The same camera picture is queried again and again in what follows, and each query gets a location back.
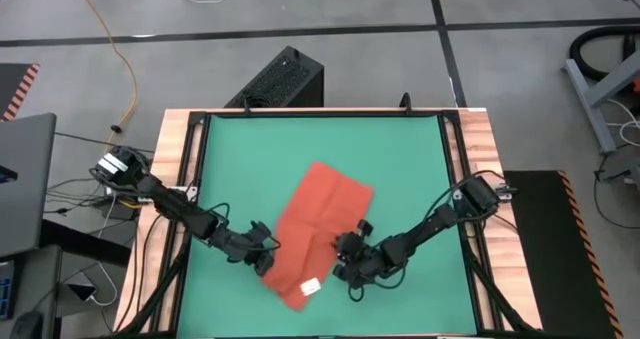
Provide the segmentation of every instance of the green table surface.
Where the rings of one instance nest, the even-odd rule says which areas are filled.
[[[369,243],[409,230],[449,180],[436,117],[213,117],[200,206],[231,205],[230,227],[250,221],[275,231],[311,164],[319,161],[374,188]],[[399,274],[388,279],[393,284]],[[367,286],[352,302],[329,276],[301,312],[287,308],[253,268],[193,241],[180,312],[180,338],[475,333],[458,229],[422,245],[395,290]]]

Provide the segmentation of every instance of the black computer case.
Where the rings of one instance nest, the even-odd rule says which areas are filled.
[[[287,46],[225,108],[323,106],[324,66]]]

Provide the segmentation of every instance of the white label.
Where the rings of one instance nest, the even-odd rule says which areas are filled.
[[[113,166],[111,163],[109,163],[108,161],[103,159],[100,159],[100,161],[98,162],[98,165],[100,165],[101,167],[105,168],[106,170],[109,171],[109,173],[111,174],[115,174],[118,171],[118,168],[116,168],[115,166]]]
[[[107,153],[104,156],[104,158],[107,159],[109,163],[113,164],[116,168],[122,170],[123,172],[129,169],[129,167],[125,163],[121,162],[120,159],[111,155],[111,153]]]
[[[317,278],[307,280],[300,284],[300,289],[302,289],[302,294],[304,294],[304,296],[309,296],[320,290],[320,281],[318,281]]]

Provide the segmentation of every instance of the orange towel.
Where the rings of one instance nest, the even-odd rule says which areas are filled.
[[[313,163],[278,220],[276,239],[282,246],[262,282],[288,307],[302,310],[310,295],[301,285],[314,279],[324,283],[336,262],[336,238],[356,230],[372,196],[372,188]]]

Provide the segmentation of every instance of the metal stand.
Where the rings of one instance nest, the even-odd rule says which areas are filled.
[[[616,143],[611,132],[609,132],[600,106],[638,76],[640,73],[640,51],[635,52],[623,61],[622,64],[618,65],[593,87],[587,84],[573,59],[568,59],[563,69],[566,70],[569,78],[571,78],[573,87],[578,92],[580,102],[587,113],[587,118],[596,134],[596,138],[598,138],[600,151],[603,154],[615,152]]]

